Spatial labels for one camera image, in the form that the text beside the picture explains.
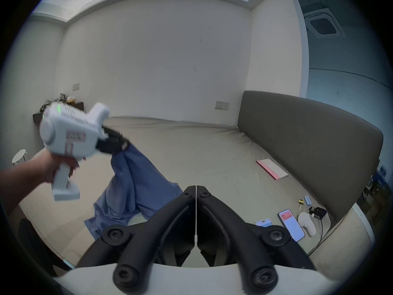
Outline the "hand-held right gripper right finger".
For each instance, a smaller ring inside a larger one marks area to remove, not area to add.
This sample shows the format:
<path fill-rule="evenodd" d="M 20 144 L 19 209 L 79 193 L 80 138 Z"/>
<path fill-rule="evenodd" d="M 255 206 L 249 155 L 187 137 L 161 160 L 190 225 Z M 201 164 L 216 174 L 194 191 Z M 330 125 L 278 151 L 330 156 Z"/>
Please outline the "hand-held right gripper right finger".
<path fill-rule="evenodd" d="M 279 281 L 275 265 L 316 271 L 287 228 L 246 223 L 204 186 L 196 186 L 196 213 L 201 255 L 210 267 L 237 263 L 246 292 L 272 291 Z"/>

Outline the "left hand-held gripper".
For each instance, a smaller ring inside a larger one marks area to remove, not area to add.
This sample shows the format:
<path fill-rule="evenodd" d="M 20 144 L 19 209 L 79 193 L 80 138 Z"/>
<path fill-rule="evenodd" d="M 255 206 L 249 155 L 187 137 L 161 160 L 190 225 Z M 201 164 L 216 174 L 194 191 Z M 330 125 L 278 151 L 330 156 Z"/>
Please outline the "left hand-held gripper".
<path fill-rule="evenodd" d="M 119 131 L 103 126 L 110 109 L 96 103 L 88 113 L 64 103 L 51 103 L 43 113 L 40 136 L 45 148 L 56 155 L 77 161 L 96 150 L 117 154 L 129 147 L 130 140 Z"/>

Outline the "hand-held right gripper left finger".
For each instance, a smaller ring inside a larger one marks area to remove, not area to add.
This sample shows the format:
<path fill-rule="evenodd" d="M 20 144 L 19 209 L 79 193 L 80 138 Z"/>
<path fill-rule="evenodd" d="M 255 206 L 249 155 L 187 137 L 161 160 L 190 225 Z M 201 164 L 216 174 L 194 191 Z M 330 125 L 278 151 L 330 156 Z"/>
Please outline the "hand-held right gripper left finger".
<path fill-rule="evenodd" d="M 142 292 L 153 263 L 183 265 L 195 246 L 195 233 L 196 186 L 189 186 L 148 221 L 107 227 L 76 268 L 115 263 L 114 285 L 122 292 Z"/>

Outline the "person's left hand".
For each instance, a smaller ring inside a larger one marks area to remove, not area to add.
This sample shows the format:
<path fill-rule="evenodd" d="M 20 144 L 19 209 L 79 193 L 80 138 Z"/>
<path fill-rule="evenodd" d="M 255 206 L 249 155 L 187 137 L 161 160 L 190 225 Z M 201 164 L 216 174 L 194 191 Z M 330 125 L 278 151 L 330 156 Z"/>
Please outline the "person's left hand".
<path fill-rule="evenodd" d="M 68 176 L 73 175 L 74 170 L 79 168 L 79 163 L 74 158 L 56 155 L 49 152 L 47 149 L 43 149 L 40 155 L 36 158 L 38 165 L 40 166 L 40 173 L 43 176 L 43 181 L 47 183 L 53 183 L 56 173 L 60 169 L 61 165 L 67 165 Z"/>

